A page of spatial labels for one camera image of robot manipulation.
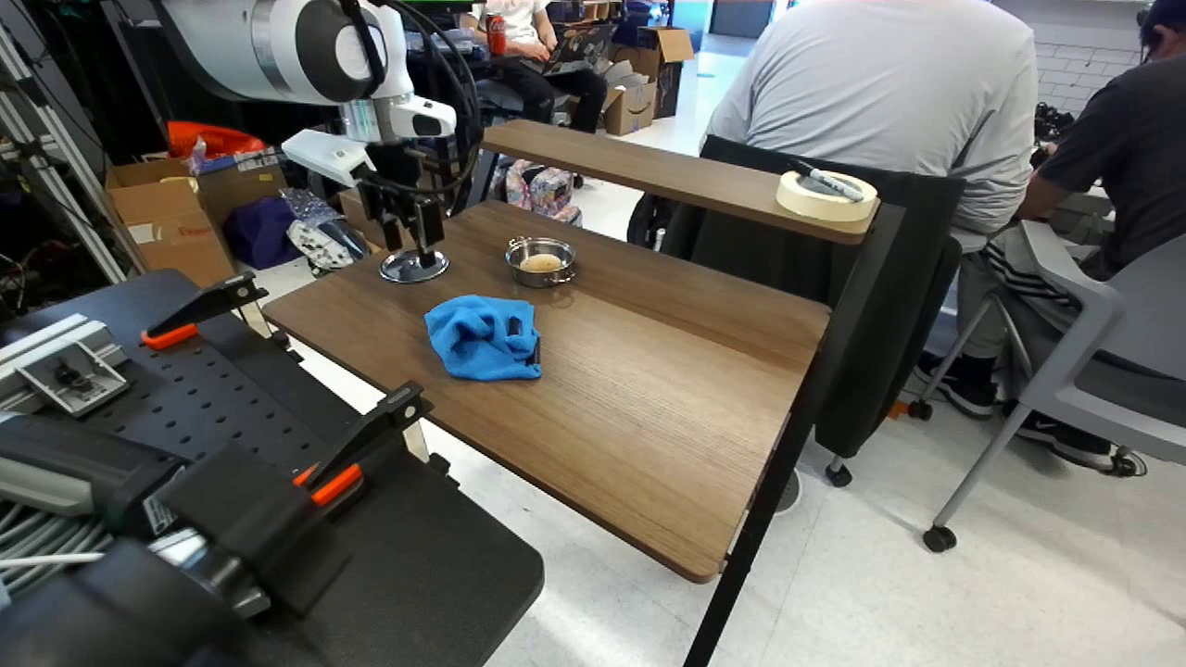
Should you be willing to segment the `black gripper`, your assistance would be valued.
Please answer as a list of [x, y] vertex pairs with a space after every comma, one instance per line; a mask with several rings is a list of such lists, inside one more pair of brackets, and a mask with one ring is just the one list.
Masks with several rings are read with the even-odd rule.
[[360, 199], [376, 221], [385, 253], [403, 247], [399, 221], [420, 216], [420, 261], [439, 264], [444, 213], [463, 204], [463, 158], [447, 141], [369, 143]]

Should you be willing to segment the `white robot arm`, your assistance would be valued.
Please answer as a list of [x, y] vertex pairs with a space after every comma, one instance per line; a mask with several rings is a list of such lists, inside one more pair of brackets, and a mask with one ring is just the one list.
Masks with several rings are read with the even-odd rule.
[[444, 182], [403, 185], [412, 148], [444, 148], [459, 115], [420, 96], [406, 73], [403, 14], [368, 0], [150, 0], [169, 48], [211, 93], [368, 106], [373, 136], [295, 130], [281, 157], [364, 195], [380, 225], [392, 278], [403, 268], [439, 269]]

